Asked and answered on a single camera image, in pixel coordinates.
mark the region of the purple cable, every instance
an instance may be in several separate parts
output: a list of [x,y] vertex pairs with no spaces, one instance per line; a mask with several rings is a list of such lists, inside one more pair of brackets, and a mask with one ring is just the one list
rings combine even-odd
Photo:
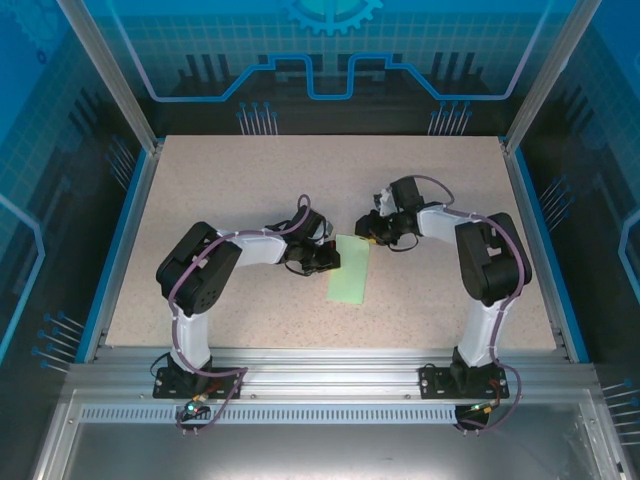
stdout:
[[[209,255],[209,253],[211,253],[211,251],[214,248],[216,248],[218,245],[220,245],[222,242],[226,242],[227,240],[230,240],[230,239],[235,238],[235,237],[243,236],[243,235],[264,235],[265,237],[276,237],[276,236],[281,236],[281,235],[287,235],[287,234],[297,230],[305,222],[305,220],[309,216],[309,212],[311,211],[311,199],[309,198],[309,195],[304,194],[304,193],[302,195],[300,195],[300,197],[298,197],[298,209],[300,209],[300,207],[302,207],[302,200],[306,200],[306,207],[307,207],[305,209],[304,214],[302,215],[302,218],[298,221],[298,223],[296,223],[295,225],[293,225],[292,227],[290,227],[290,228],[288,228],[286,230],[282,230],[282,231],[279,231],[279,232],[270,232],[270,231],[265,232],[265,231],[262,231],[262,230],[242,230],[240,232],[228,233],[228,234],[223,235],[222,237],[214,240],[213,242],[211,242],[207,246],[207,248],[205,248],[202,251],[202,253],[200,253],[200,255],[198,255],[198,257],[193,261],[193,263],[191,263],[191,265],[189,265],[189,267],[184,271],[184,273],[180,276],[180,278],[178,279],[176,284],[173,286],[173,288],[171,289],[171,292],[169,292],[169,297],[167,298],[167,300],[169,302],[169,308],[171,309],[171,313],[173,314],[173,321],[172,321],[172,326],[171,326],[171,337],[172,337],[172,340],[173,340],[173,347],[176,349],[176,353],[178,354],[178,358],[180,358],[182,363],[191,372],[193,372],[193,373],[195,373],[197,375],[200,375],[202,377],[224,378],[224,377],[231,377],[233,375],[239,375],[238,380],[236,381],[236,383],[234,384],[233,388],[229,392],[229,395],[227,396],[226,400],[224,401],[224,403],[220,407],[220,410],[218,410],[216,415],[211,419],[211,421],[208,424],[204,425],[202,428],[199,429],[200,431],[204,430],[205,428],[213,425],[216,421],[218,421],[218,419],[222,415],[222,412],[224,411],[226,406],[231,401],[231,398],[233,397],[234,393],[236,393],[238,388],[240,388],[240,385],[242,384],[242,380],[244,379],[244,376],[246,375],[246,373],[247,373],[247,371],[249,369],[244,367],[244,368],[237,368],[235,370],[229,370],[227,372],[222,372],[222,373],[211,373],[211,372],[205,372],[204,370],[198,369],[197,367],[193,366],[189,362],[189,360],[187,360],[187,358],[182,353],[182,349],[180,348],[180,343],[178,341],[178,313],[179,312],[178,312],[178,306],[175,304],[176,294],[178,293],[178,290],[180,290],[180,287],[182,287],[182,284],[189,277],[189,275],[191,275],[193,273],[193,271],[198,267],[198,265],[200,265],[200,262],[202,262],[202,260],[204,260],[205,257],[207,255]],[[178,416],[178,419],[177,419],[177,422],[176,422],[176,426],[178,428],[183,428],[183,426],[182,426],[182,413]]]
[[[522,396],[522,378],[520,377],[520,373],[515,368],[513,368],[512,366],[506,365],[504,363],[501,363],[500,360],[498,360],[498,358],[496,357],[495,349],[496,349],[496,343],[497,343],[497,339],[498,339],[498,332],[500,331],[500,325],[502,325],[502,319],[504,318],[504,312],[505,312],[506,308],[509,306],[509,304],[511,302],[513,302],[516,298],[518,298],[520,293],[522,293],[522,288],[524,287],[524,281],[525,281],[524,260],[522,259],[522,255],[520,254],[520,251],[518,250],[518,247],[516,246],[516,244],[513,241],[513,239],[504,230],[504,228],[502,228],[500,225],[498,225],[495,221],[493,221],[490,218],[487,218],[487,217],[485,217],[483,215],[478,215],[477,213],[462,212],[462,211],[459,211],[459,210],[454,210],[452,208],[449,208],[449,206],[451,204],[453,204],[453,202],[455,201],[455,196],[453,195],[451,190],[446,185],[444,185],[442,182],[440,182],[439,180],[436,180],[435,178],[428,177],[426,175],[409,175],[409,178],[421,178],[421,179],[424,179],[424,180],[428,180],[428,181],[430,181],[432,183],[435,183],[436,185],[441,187],[445,192],[447,192],[447,194],[449,195],[450,201],[448,203],[444,204],[445,205],[445,208],[444,208],[445,212],[450,213],[451,215],[456,215],[458,217],[462,217],[462,218],[469,218],[469,219],[472,219],[472,220],[478,220],[480,222],[488,224],[493,229],[495,229],[495,231],[507,243],[507,246],[509,247],[509,250],[511,251],[511,253],[514,256],[514,258],[516,259],[516,264],[518,265],[518,285],[516,286],[516,289],[513,291],[513,293],[511,295],[509,295],[505,300],[503,300],[502,303],[500,304],[500,308],[498,310],[498,316],[496,317],[496,323],[495,323],[495,325],[493,327],[493,331],[491,332],[491,338],[489,340],[489,355],[491,356],[491,361],[493,361],[493,363],[497,367],[502,368],[504,370],[509,370],[511,373],[513,373],[513,375],[516,377],[516,384],[517,384],[518,387],[517,387],[517,392],[516,392],[516,398],[514,399],[513,404],[511,405],[511,407],[509,408],[507,413],[500,420],[498,420],[496,423],[494,423],[493,425],[488,426],[488,427],[483,427],[482,430],[481,430],[482,432],[490,432],[491,430],[495,430],[496,428],[498,428],[511,415],[513,415],[513,412],[515,411],[516,407],[520,403],[520,397]],[[468,421],[468,420],[465,420],[465,422],[469,423],[469,424],[472,424],[472,425],[474,424],[474,422]]]

